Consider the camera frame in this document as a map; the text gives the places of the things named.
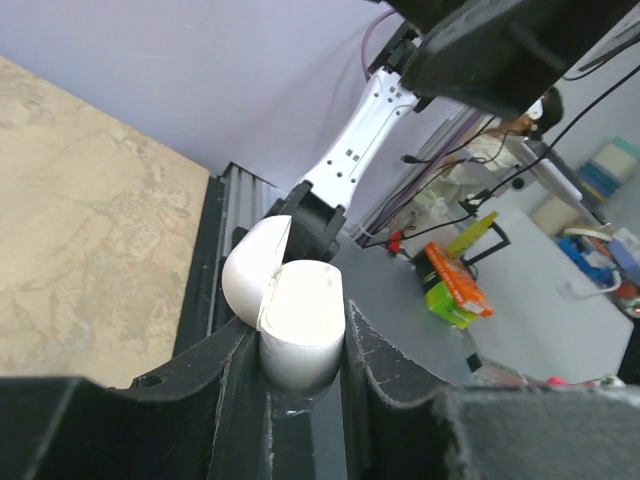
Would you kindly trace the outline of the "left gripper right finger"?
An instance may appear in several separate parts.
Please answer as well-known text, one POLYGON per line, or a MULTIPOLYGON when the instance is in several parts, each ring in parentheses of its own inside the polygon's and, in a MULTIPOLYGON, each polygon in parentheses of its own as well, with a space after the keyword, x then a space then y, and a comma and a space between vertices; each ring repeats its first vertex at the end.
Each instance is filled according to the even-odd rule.
POLYGON ((342 416, 351 479, 635 479, 634 386, 448 384, 346 305, 342 416))

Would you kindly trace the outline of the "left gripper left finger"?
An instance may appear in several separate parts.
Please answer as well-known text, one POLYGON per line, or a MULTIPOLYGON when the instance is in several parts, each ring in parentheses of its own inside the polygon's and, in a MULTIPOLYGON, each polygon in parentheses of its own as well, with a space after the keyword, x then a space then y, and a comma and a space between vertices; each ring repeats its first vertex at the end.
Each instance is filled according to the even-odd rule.
POLYGON ((128 389, 2 378, 2 478, 256 478, 257 346, 256 331, 233 319, 128 389))

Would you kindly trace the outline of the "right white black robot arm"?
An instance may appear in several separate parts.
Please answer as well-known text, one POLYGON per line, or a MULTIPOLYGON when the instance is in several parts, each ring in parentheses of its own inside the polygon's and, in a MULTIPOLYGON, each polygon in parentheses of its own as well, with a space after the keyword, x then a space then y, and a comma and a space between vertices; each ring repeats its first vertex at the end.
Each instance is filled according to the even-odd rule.
POLYGON ((633 9, 630 1, 396 1, 403 24, 370 66, 351 118, 272 207, 284 257, 329 261, 356 187, 397 123, 445 97, 515 119, 633 9))

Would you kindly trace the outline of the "orange green cardboard box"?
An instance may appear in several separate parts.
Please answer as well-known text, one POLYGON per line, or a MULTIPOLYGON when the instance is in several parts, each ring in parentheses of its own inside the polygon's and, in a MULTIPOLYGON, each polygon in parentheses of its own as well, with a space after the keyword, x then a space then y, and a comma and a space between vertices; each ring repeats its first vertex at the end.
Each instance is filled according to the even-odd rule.
POLYGON ((435 283, 425 294, 431 312, 460 330, 494 314, 488 298, 458 257, 435 242, 427 244, 424 251, 434 270, 435 283))

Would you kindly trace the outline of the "white earbud charging case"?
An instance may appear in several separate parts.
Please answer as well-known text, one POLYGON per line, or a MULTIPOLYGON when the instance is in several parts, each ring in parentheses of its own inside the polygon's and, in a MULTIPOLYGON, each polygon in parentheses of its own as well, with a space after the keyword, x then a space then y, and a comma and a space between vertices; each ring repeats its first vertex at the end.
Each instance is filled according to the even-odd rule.
POLYGON ((232 312, 259 333, 262 370, 277 389, 323 389, 338 371, 346 332, 341 271, 284 260, 292 218, 256 223, 231 251, 222 289, 232 312))

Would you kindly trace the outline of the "grey side table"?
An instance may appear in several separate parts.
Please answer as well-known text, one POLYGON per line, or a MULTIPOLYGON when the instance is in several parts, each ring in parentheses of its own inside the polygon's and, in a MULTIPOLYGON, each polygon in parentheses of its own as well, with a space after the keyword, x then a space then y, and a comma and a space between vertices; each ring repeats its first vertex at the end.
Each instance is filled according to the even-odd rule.
POLYGON ((453 385, 477 382, 468 350, 453 327, 431 312, 408 260, 384 249, 362 249, 344 233, 332 260, 343 276, 346 297, 370 325, 406 357, 453 385))

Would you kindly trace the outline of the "person in background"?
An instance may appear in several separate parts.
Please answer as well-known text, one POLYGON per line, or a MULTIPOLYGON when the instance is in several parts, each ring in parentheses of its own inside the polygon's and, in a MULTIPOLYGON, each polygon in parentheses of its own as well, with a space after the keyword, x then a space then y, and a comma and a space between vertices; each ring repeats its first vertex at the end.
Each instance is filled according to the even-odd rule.
POLYGON ((557 87, 548 89, 537 101, 537 114, 531 116, 527 110, 516 120, 500 120, 491 122, 489 132, 473 139, 466 150, 472 157, 448 169, 437 178, 430 190, 436 198, 450 203, 473 197, 483 190, 489 190, 471 171, 474 161, 486 164, 486 169, 501 178, 516 168, 519 163, 503 144, 506 136, 523 136, 533 140, 541 140, 542 136, 557 125, 564 116, 562 95, 557 87))

